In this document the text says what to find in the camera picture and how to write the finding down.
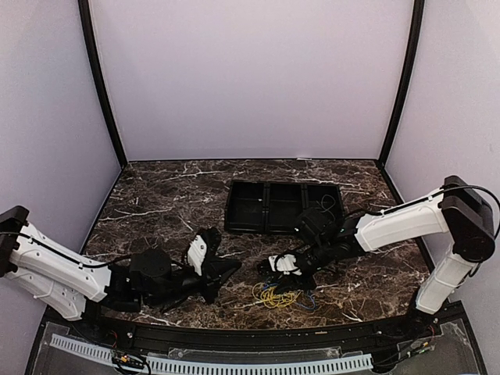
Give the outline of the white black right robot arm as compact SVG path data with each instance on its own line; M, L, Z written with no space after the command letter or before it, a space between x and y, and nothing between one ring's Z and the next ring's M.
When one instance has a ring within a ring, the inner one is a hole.
M450 234L445 257L414 294L409 314L398 323L404 338L417 338L427 329L429 316L495 252L499 222L482 197L485 191L452 175L427 195L378 212L358 210L333 221L307 209L295 224L302 246L272 255L259 267L273 276L278 291L310 289L314 274L333 262L422 236Z

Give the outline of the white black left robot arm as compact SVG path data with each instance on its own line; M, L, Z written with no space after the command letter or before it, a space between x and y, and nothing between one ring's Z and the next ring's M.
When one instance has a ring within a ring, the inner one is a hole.
M212 304L220 288L241 268L241 261L217 254L221 233L200 230L181 262L158 248L99 262L51 240L28 221L17 205L1 214L1 275L15 281L68 321L78 321L94 341L110 334L96 311L138 313L143 305L172 309L192 295Z

